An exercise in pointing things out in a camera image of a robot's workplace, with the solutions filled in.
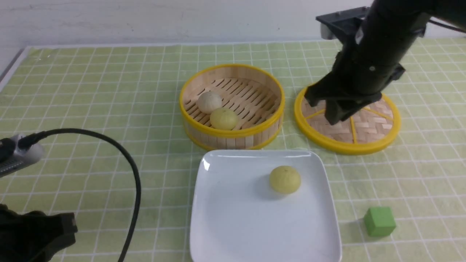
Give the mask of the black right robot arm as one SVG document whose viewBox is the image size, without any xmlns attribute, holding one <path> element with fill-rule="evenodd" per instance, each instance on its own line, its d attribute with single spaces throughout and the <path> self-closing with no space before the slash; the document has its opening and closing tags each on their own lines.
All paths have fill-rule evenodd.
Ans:
<svg viewBox="0 0 466 262">
<path fill-rule="evenodd" d="M 343 47 L 331 71 L 307 88 L 306 100 L 312 107 L 325 101 L 332 126 L 347 120 L 403 75 L 400 62 L 432 17 L 465 30 L 465 14 L 464 0 L 375 0 L 370 7 L 317 16 L 322 38 L 336 38 Z"/>
</svg>

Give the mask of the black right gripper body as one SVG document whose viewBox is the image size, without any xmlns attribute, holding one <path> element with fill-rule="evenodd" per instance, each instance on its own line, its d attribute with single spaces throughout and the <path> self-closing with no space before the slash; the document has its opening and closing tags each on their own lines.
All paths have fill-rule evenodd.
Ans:
<svg viewBox="0 0 466 262">
<path fill-rule="evenodd" d="M 306 93 L 327 98 L 361 98 L 364 106 L 381 99 L 382 91 L 401 77 L 400 61 L 406 39 L 388 35 L 348 36 L 336 55 L 331 71 Z"/>
</svg>

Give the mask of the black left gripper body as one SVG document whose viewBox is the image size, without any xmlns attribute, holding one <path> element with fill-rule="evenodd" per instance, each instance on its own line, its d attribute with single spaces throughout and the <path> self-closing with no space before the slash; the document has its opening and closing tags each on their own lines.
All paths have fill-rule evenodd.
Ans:
<svg viewBox="0 0 466 262">
<path fill-rule="evenodd" d="M 0 260 L 48 262 L 76 242 L 75 214 L 46 215 L 42 211 L 17 214 L 0 206 Z"/>
</svg>

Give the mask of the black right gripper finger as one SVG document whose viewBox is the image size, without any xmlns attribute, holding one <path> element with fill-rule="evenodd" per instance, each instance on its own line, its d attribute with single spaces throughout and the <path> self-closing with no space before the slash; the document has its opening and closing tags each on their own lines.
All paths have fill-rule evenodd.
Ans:
<svg viewBox="0 0 466 262">
<path fill-rule="evenodd" d="M 364 106 L 361 98 L 326 98 L 325 118 L 332 126 L 346 121 Z"/>
<path fill-rule="evenodd" d="M 319 93 L 305 93 L 304 98 L 311 107 L 316 107 L 320 101 L 325 101 L 327 96 Z"/>
</svg>

